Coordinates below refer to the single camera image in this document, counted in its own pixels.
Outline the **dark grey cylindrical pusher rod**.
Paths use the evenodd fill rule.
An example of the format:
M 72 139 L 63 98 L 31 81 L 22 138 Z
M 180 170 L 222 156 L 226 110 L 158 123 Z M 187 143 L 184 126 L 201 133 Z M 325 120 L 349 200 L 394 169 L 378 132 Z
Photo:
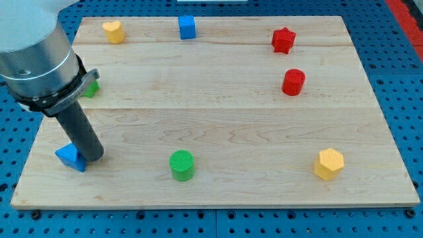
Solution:
M 56 119 L 86 161 L 103 156 L 104 148 L 77 101 L 59 112 Z

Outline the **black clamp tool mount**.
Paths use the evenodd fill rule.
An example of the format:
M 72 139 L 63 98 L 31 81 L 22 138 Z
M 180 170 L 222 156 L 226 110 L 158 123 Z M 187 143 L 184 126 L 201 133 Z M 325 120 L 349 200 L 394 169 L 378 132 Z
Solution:
M 19 95 L 14 89 L 9 87 L 9 92 L 22 104 L 25 110 L 32 112 L 42 112 L 47 117 L 54 117 L 62 110 L 65 110 L 73 103 L 77 102 L 92 84 L 100 77 L 97 69 L 87 71 L 81 58 L 75 55 L 79 65 L 79 71 L 74 79 L 58 92 L 50 93 L 44 97 L 24 97 Z

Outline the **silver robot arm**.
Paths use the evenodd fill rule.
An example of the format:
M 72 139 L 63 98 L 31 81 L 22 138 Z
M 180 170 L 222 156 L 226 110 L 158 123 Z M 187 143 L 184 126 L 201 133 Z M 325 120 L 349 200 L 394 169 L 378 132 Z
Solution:
M 98 71 L 73 51 L 59 12 L 76 0 L 1 2 L 1 77 L 26 109 L 54 117 L 87 161 L 104 153 L 78 99 Z

